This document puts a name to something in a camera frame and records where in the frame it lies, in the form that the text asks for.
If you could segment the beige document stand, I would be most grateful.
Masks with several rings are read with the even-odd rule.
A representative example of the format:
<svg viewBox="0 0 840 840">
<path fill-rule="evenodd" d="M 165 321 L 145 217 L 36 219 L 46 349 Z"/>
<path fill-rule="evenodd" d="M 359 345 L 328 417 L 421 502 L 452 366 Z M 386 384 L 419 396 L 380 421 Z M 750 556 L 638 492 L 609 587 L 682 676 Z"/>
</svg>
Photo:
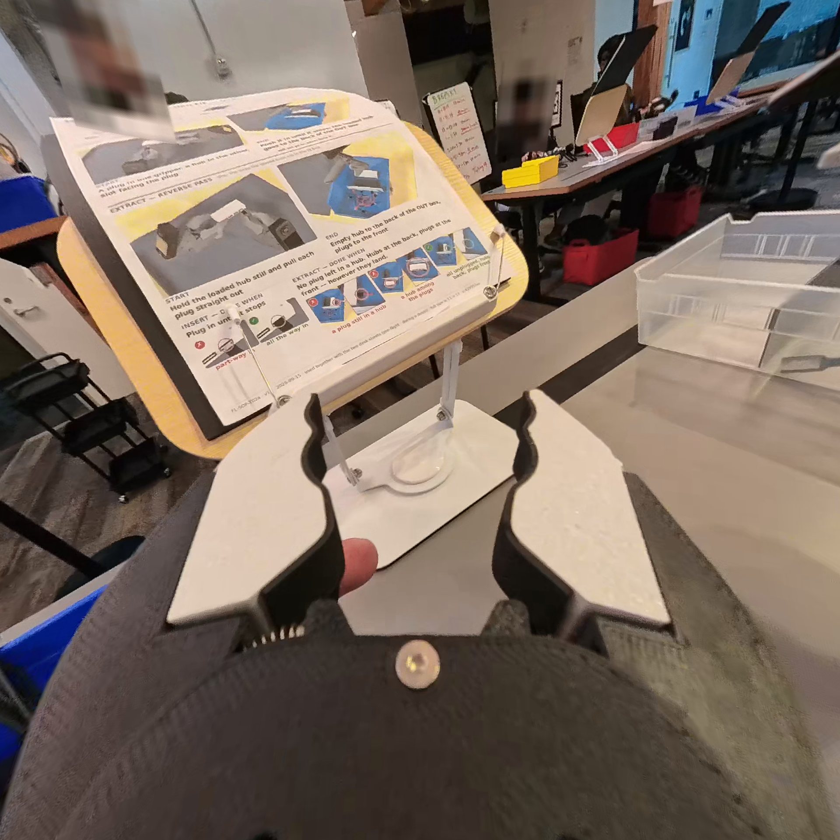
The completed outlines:
<svg viewBox="0 0 840 840">
<path fill-rule="evenodd" d="M 740 80 L 744 72 L 749 67 L 754 55 L 755 49 L 742 52 L 730 58 L 726 66 L 724 66 L 719 78 L 711 87 L 707 95 L 707 102 L 718 102 L 731 94 L 732 91 L 738 87 Z"/>
<path fill-rule="evenodd" d="M 619 151 L 609 134 L 615 128 L 619 112 L 622 110 L 627 92 L 631 89 L 626 83 L 621 87 L 614 87 L 595 93 L 587 101 L 581 123 L 576 130 L 574 144 L 583 149 L 589 148 L 595 162 L 589 166 L 603 165 L 614 161 Z"/>
</svg>

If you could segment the whiteboard with red underlines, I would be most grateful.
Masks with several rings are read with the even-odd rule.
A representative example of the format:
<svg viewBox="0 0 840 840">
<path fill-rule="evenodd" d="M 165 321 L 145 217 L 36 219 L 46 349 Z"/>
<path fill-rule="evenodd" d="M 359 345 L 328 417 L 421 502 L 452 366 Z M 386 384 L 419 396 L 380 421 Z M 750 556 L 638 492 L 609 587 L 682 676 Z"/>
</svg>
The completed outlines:
<svg viewBox="0 0 840 840">
<path fill-rule="evenodd" d="M 467 81 L 428 93 L 422 104 L 441 149 L 471 186 L 491 174 L 490 155 Z"/>
</svg>

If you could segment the black bag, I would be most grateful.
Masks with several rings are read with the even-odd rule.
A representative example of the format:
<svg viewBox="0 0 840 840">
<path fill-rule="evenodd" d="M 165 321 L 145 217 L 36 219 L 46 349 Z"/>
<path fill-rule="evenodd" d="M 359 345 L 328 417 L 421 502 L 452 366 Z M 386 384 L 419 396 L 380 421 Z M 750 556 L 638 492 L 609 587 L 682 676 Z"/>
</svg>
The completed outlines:
<svg viewBox="0 0 840 840">
<path fill-rule="evenodd" d="M 574 242 L 586 245 L 602 245 L 612 238 L 612 232 L 603 216 L 586 214 L 569 222 L 563 232 L 563 245 L 571 246 Z"/>
</svg>

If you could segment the red floor bin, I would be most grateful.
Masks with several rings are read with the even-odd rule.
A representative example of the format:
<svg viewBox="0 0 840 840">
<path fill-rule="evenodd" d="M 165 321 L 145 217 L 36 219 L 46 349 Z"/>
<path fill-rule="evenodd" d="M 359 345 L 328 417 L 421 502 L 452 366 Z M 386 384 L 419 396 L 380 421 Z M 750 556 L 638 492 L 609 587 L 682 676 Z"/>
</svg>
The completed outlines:
<svg viewBox="0 0 840 840">
<path fill-rule="evenodd" d="M 563 282 L 596 286 L 636 262 L 639 231 L 619 228 L 613 238 L 593 245 L 578 238 L 563 247 Z"/>
<path fill-rule="evenodd" d="M 681 192 L 657 192 L 647 208 L 647 234 L 653 240 L 674 240 L 688 233 L 700 214 L 704 188 L 693 185 Z"/>
</svg>

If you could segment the clear plastic bin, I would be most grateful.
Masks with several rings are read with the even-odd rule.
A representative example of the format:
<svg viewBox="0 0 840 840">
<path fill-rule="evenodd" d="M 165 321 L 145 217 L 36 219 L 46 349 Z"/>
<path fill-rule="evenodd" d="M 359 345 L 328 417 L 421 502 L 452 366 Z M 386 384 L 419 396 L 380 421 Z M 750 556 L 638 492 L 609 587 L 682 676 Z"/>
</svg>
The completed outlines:
<svg viewBox="0 0 840 840">
<path fill-rule="evenodd" d="M 774 309 L 839 260 L 836 209 L 725 214 L 634 268 L 641 344 L 839 391 L 838 341 L 770 331 Z"/>
</svg>

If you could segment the white cabinet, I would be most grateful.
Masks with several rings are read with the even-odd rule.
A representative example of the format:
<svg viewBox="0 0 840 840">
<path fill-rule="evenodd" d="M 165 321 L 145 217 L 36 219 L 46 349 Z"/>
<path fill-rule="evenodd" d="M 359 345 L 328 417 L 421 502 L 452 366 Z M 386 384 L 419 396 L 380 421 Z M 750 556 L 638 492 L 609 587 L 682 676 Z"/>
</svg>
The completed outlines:
<svg viewBox="0 0 840 840">
<path fill-rule="evenodd" d="M 1 323 L 34 357 L 63 352 L 84 362 L 109 397 L 135 392 L 88 310 L 47 264 L 1 260 Z"/>
</svg>

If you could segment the blue plastic bin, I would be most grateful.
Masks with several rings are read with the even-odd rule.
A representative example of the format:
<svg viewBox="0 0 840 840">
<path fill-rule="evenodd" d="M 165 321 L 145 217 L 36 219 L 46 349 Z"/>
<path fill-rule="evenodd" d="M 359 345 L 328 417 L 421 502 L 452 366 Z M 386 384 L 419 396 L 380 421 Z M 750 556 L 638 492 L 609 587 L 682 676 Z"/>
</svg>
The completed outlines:
<svg viewBox="0 0 840 840">
<path fill-rule="evenodd" d="M 2 793 L 49 679 L 79 625 L 107 586 L 108 583 L 84 584 L 2 632 Z"/>
</svg>

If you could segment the person's left hand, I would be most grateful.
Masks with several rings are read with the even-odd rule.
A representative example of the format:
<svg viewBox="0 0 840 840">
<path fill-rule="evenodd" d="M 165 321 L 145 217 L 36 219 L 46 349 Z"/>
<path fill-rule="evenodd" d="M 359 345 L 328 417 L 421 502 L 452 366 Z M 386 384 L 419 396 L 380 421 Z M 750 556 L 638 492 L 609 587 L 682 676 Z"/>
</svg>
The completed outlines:
<svg viewBox="0 0 840 840">
<path fill-rule="evenodd" d="M 351 538 L 342 541 L 344 572 L 339 597 L 352 593 L 367 583 L 377 571 L 379 555 L 373 542 Z"/>
</svg>

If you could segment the brown-edged black desk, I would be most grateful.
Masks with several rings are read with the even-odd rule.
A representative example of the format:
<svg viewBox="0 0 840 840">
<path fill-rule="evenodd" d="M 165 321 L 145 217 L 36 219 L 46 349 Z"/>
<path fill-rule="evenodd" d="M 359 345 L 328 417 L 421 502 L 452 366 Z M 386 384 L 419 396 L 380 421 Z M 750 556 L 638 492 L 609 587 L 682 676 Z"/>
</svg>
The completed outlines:
<svg viewBox="0 0 840 840">
<path fill-rule="evenodd" d="M 1 251 L 36 245 L 43 240 L 55 238 L 67 220 L 67 216 L 57 216 L 3 231 Z"/>
</svg>

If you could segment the wooden column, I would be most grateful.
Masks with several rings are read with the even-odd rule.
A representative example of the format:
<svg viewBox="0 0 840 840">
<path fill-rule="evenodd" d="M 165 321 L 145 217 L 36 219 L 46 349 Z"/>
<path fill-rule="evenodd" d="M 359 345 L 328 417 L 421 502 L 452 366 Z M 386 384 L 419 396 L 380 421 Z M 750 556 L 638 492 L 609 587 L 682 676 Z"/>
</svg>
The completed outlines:
<svg viewBox="0 0 840 840">
<path fill-rule="evenodd" d="M 645 101 L 658 97 L 665 72 L 672 1 L 635 1 L 634 29 L 656 26 L 656 32 L 633 73 L 633 90 Z"/>
</svg>

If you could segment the grey office desk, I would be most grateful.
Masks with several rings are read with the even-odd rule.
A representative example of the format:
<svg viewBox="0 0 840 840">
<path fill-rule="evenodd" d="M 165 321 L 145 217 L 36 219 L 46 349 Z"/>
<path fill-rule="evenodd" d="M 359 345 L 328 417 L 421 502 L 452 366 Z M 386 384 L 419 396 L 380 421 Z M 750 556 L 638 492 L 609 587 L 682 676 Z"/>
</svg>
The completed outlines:
<svg viewBox="0 0 840 840">
<path fill-rule="evenodd" d="M 671 162 L 678 149 L 703 149 L 728 140 L 736 133 L 757 125 L 767 112 L 768 100 L 783 86 L 783 82 L 775 82 L 741 93 L 739 99 L 742 104 L 736 108 L 700 118 L 664 140 L 627 146 L 618 156 L 605 161 L 598 162 L 591 156 L 580 157 L 540 184 L 513 188 L 500 186 L 483 192 L 480 198 L 485 203 L 520 209 L 521 252 L 528 268 L 528 285 L 523 300 L 560 305 L 560 301 L 545 297 L 541 289 L 538 210 L 543 201 L 555 198 L 560 207 L 575 201 L 585 203 L 600 195 L 616 192 L 627 183 L 656 171 Z"/>
</svg>

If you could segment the black rolling cart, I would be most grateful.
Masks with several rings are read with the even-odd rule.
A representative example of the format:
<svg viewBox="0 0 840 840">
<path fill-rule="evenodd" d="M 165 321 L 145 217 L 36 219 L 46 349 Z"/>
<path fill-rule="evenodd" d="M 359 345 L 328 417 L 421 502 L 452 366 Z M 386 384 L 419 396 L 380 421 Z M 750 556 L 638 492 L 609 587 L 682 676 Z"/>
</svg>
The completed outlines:
<svg viewBox="0 0 840 840">
<path fill-rule="evenodd" d="M 144 432 L 127 397 L 111 398 L 89 365 L 57 352 L 27 362 L 2 378 L 2 397 L 103 478 L 119 503 L 172 477 L 167 447 Z"/>
</svg>

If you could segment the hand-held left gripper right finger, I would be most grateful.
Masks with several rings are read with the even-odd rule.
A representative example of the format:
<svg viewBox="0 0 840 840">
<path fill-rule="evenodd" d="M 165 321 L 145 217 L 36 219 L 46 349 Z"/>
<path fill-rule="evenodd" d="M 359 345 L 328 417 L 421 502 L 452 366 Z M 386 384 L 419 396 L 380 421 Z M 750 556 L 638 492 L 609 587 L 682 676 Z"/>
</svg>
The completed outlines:
<svg viewBox="0 0 840 840">
<path fill-rule="evenodd" d="M 581 642 L 599 619 L 666 632 L 672 618 L 622 462 L 550 396 L 521 399 L 514 484 L 492 573 L 530 631 Z"/>
</svg>

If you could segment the blue storage bin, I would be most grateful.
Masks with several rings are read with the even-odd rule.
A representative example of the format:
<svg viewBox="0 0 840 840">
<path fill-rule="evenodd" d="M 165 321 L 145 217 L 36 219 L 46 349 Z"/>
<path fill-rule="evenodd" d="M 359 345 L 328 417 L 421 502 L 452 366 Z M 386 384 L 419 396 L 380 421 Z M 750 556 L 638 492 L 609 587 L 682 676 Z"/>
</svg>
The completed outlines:
<svg viewBox="0 0 840 840">
<path fill-rule="evenodd" d="M 56 217 L 44 180 L 31 174 L 1 180 L 1 234 Z"/>
</svg>

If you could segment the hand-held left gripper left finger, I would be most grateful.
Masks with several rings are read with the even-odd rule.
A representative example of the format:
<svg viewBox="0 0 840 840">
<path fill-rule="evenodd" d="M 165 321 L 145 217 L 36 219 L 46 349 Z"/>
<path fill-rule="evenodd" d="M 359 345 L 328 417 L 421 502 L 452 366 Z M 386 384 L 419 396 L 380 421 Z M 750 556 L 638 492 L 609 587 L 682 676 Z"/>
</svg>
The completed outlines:
<svg viewBox="0 0 840 840">
<path fill-rule="evenodd" d="M 301 625 L 315 601 L 338 598 L 345 562 L 323 437 L 318 395 L 300 393 L 218 464 L 168 624 L 232 616 L 279 634 Z"/>
</svg>

